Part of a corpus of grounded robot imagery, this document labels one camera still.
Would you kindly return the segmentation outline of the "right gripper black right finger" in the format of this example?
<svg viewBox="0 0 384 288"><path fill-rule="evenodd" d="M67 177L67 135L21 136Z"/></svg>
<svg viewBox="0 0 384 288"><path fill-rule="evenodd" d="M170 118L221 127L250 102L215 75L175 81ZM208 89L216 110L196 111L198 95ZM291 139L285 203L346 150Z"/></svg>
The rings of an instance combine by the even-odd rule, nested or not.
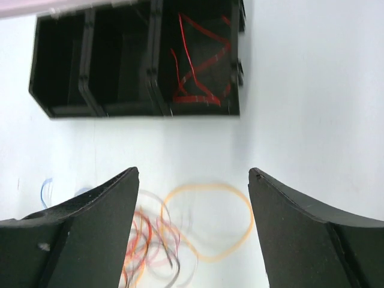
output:
<svg viewBox="0 0 384 288"><path fill-rule="evenodd" d="M382 287L383 222L294 190L264 171L248 185L271 287Z"/></svg>

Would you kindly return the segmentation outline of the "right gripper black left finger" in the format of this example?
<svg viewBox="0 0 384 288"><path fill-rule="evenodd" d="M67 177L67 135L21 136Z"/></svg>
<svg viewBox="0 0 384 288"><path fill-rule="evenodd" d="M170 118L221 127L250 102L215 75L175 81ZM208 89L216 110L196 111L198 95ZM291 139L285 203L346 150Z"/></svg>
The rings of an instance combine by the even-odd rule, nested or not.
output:
<svg viewBox="0 0 384 288"><path fill-rule="evenodd" d="M1 286L118 287L138 190L131 167L61 204L1 221Z"/></svg>

